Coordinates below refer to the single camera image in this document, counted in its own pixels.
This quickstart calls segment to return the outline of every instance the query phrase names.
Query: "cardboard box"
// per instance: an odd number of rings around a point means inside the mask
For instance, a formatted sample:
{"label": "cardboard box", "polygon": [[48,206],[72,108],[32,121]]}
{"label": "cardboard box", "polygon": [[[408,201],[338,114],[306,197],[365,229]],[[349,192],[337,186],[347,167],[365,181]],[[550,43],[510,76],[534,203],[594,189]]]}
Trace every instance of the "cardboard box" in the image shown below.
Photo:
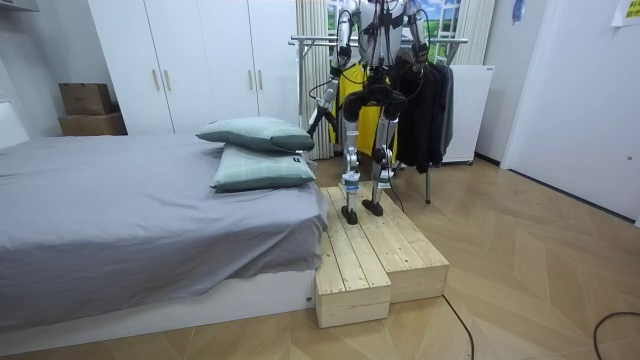
{"label": "cardboard box", "polygon": [[67,115],[106,115],[113,112],[106,84],[59,84]]}
{"label": "cardboard box", "polygon": [[64,136],[127,135],[121,113],[70,115],[58,120]]}

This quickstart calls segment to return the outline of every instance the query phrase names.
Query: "herringbone parquet floor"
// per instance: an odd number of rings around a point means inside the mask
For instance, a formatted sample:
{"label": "herringbone parquet floor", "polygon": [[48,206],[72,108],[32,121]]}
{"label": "herringbone parquet floor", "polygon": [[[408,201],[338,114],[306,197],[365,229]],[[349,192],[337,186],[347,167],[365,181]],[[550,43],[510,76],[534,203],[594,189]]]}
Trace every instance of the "herringbone parquet floor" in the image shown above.
{"label": "herringbone parquet floor", "polygon": [[[320,186],[340,163],[321,162]],[[640,229],[485,162],[394,180],[407,215],[451,263],[446,295],[469,325],[476,359],[594,360],[591,333],[614,311],[640,311]],[[640,359],[640,318],[600,331],[603,356]],[[387,319],[318,329],[313,310],[18,356],[12,359],[469,359],[444,300],[391,306]]]}

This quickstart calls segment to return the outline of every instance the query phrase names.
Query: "wooden step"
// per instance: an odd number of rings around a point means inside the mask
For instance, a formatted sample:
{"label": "wooden step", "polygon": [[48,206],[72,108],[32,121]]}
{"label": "wooden step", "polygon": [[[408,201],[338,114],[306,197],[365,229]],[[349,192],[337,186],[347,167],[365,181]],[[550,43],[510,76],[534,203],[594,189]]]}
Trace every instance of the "wooden step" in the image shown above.
{"label": "wooden step", "polygon": [[[340,188],[322,189],[342,196]],[[360,226],[350,226],[329,201],[329,229],[322,235],[316,270],[316,313],[321,328],[382,319],[389,314],[391,281]]]}
{"label": "wooden step", "polygon": [[[391,303],[440,296],[449,271],[449,262],[427,240],[413,222],[385,194],[384,215],[374,216],[362,206],[371,199],[371,183],[362,182],[357,194],[359,225],[346,225],[347,231],[362,229],[391,280]],[[335,208],[346,204],[341,187],[328,189]]]}

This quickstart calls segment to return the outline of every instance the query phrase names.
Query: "window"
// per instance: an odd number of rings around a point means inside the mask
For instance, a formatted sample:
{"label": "window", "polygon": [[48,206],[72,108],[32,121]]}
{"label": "window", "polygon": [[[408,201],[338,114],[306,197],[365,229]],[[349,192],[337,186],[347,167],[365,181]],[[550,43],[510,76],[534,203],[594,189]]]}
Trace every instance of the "window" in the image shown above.
{"label": "window", "polygon": [[[425,19],[425,34],[433,38],[453,39],[456,37],[458,28],[458,17],[460,16],[461,0],[419,0],[422,9],[427,13],[428,21]],[[338,24],[339,9],[344,0],[327,0],[327,18],[329,20],[330,36],[335,36]],[[429,60],[432,62],[444,62],[450,45],[434,44],[429,50]]]}

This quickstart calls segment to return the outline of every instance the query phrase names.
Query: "light blue pillow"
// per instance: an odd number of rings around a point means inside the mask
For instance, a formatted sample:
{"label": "light blue pillow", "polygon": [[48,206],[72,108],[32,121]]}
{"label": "light blue pillow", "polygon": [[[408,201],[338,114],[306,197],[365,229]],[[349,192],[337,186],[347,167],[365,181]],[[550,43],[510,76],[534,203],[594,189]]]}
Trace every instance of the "light blue pillow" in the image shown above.
{"label": "light blue pillow", "polygon": [[315,179],[306,160],[298,154],[258,152],[226,144],[211,187],[234,191],[281,188]]}
{"label": "light blue pillow", "polygon": [[198,138],[240,145],[259,151],[309,151],[313,139],[298,126],[269,117],[248,117],[216,121],[207,125]]}

